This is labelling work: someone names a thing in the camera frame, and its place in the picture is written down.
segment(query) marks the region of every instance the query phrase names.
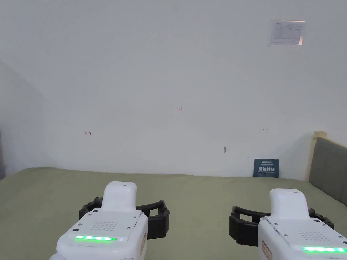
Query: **white wall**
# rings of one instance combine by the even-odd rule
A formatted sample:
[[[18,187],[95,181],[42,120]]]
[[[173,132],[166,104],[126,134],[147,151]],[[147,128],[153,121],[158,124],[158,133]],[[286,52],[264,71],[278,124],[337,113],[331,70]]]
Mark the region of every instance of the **white wall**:
[[[43,96],[0,60],[0,179],[24,168],[51,164],[44,152]]]
[[[347,144],[346,9],[2,1],[0,58],[41,101],[31,137],[45,156],[23,166],[251,176],[254,158],[278,158],[281,177],[303,180],[314,131]],[[303,46],[268,47],[271,19],[305,20]]]

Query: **poster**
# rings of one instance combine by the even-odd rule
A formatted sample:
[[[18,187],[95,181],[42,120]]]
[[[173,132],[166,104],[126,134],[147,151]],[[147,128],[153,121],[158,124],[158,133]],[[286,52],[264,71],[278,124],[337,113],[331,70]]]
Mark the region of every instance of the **poster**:
[[[278,178],[280,160],[255,159],[253,177]]]
[[[271,46],[301,46],[303,43],[305,21],[271,21]]]

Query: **dark blue sign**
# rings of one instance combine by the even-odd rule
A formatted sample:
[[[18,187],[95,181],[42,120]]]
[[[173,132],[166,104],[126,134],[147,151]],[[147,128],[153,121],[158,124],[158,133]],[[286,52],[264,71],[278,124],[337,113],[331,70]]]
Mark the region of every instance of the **dark blue sign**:
[[[278,178],[280,160],[255,159],[253,177]]]

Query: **paper notice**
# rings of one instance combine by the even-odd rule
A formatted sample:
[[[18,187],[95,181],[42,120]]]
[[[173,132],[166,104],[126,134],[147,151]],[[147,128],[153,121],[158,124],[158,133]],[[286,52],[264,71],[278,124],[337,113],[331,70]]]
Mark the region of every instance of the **paper notice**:
[[[305,21],[272,21],[270,45],[301,46],[304,29]]]

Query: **green led light strip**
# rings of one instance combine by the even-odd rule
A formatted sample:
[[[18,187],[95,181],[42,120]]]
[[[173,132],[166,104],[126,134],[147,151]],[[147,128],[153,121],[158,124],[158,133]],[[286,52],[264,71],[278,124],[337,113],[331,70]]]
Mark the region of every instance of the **green led light strip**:
[[[103,236],[75,236],[77,239],[87,239],[87,240],[105,240],[105,241],[117,241],[113,237],[103,237]]]
[[[344,248],[318,248],[318,247],[303,247],[303,250],[309,252],[347,252]]]

